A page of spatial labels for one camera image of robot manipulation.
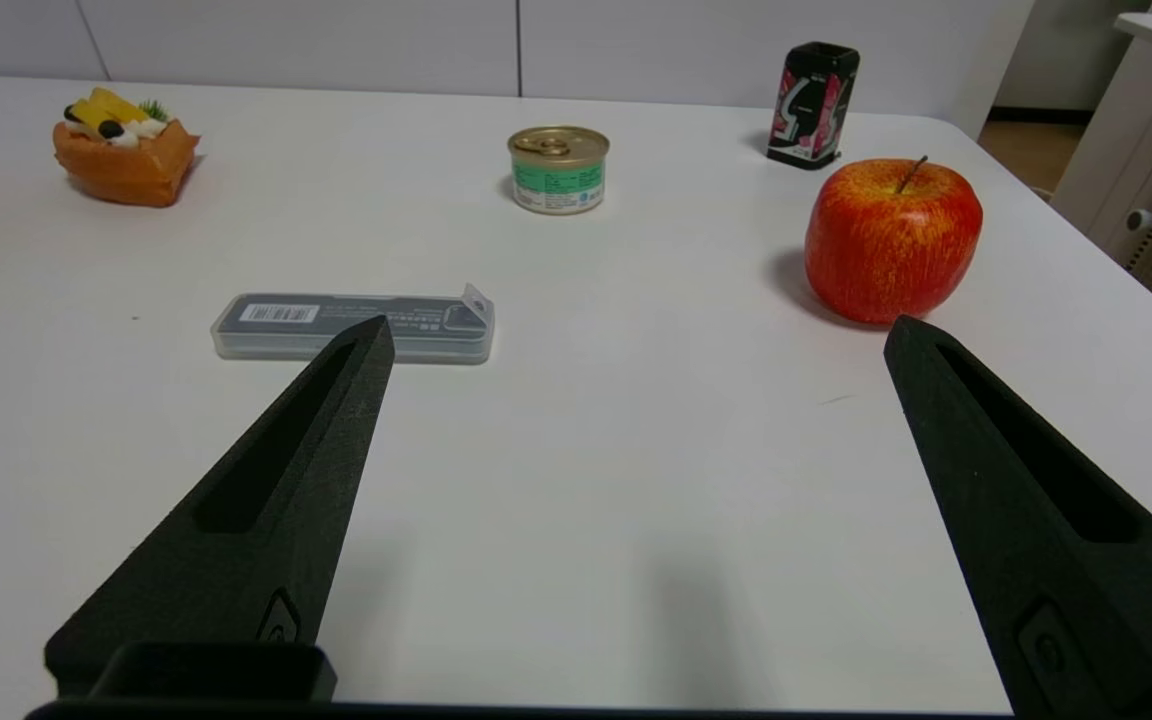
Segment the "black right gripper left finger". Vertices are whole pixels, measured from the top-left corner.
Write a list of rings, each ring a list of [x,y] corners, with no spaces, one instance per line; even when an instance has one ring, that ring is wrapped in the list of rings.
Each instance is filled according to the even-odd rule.
[[[396,361],[381,316],[338,334],[44,647],[91,692],[136,644],[312,644]]]

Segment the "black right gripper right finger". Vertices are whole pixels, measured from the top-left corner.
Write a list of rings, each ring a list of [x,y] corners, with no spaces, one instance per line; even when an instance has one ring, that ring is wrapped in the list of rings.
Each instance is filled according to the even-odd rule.
[[[1015,717],[1152,719],[1152,514],[952,334],[884,361]]]

